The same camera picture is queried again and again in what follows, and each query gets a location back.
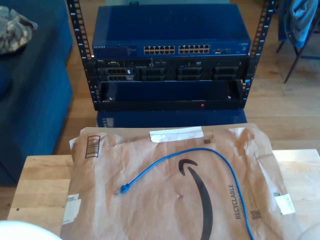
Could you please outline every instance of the amazon padded mailer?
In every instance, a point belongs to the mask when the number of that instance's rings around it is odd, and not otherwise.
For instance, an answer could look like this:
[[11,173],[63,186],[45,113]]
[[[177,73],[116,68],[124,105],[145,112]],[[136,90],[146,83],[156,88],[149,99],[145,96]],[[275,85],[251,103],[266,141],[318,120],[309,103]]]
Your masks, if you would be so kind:
[[62,226],[63,240],[246,240],[233,175],[210,151],[171,157],[122,195],[117,192],[164,156],[191,149],[218,151],[237,176],[256,240],[296,240],[296,213],[282,214],[275,196],[287,195],[268,137],[256,128],[204,132],[204,137],[156,143],[149,135],[83,133],[75,142],[69,195],[81,205]]

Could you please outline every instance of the white label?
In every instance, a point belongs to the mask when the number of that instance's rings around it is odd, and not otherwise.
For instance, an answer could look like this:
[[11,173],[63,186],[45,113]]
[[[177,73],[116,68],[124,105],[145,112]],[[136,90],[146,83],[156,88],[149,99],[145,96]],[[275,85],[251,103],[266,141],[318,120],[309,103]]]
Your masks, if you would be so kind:
[[203,136],[204,133],[200,126],[150,132],[151,141],[154,143],[202,138]]
[[79,194],[69,195],[66,201],[62,225],[72,223],[77,217],[81,205]]
[[283,215],[293,214],[296,212],[289,194],[282,195],[282,196],[275,196],[274,198]]

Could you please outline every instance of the white object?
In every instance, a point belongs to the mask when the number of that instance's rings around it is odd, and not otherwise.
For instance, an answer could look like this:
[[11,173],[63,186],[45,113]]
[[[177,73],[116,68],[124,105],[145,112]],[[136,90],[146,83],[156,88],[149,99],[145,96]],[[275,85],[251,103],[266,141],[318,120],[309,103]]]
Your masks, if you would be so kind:
[[200,126],[150,132],[151,141],[154,143],[202,138],[203,136],[204,136],[204,133],[202,132],[202,129]]
[[72,223],[77,217],[81,205],[79,194],[69,195],[66,201],[62,225]]
[[1,240],[62,240],[42,227],[22,221],[0,221]]
[[296,212],[289,193],[281,196],[275,196],[274,198],[283,215],[293,214]]

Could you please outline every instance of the wooden floor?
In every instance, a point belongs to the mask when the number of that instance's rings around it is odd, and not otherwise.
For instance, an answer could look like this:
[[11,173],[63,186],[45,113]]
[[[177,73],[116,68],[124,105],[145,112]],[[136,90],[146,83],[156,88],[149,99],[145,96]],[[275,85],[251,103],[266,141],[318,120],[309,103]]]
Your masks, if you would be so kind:
[[[81,0],[82,15],[89,42],[93,37],[98,6],[105,0]],[[254,38],[263,2],[233,0],[237,3],[251,39]],[[316,48],[319,36],[314,35],[305,49],[309,55],[320,56]],[[301,59],[287,84],[283,84],[294,61],[295,53],[286,42],[276,54],[278,16],[271,21],[264,49],[250,90],[245,114],[250,123],[264,131],[274,150],[320,150],[320,61]],[[80,54],[75,46],[67,63],[73,88],[73,99],[55,154],[69,154],[69,140],[77,137],[84,127],[96,126],[97,113],[90,97]],[[14,188],[0,188],[0,220],[6,219]]]

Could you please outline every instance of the blue box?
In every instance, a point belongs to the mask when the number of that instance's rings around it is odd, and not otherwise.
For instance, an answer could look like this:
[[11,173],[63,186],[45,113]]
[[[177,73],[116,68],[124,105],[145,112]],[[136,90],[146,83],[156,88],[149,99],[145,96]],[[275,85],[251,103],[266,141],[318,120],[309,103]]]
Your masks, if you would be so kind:
[[100,6],[96,59],[244,56],[251,40],[236,4]]

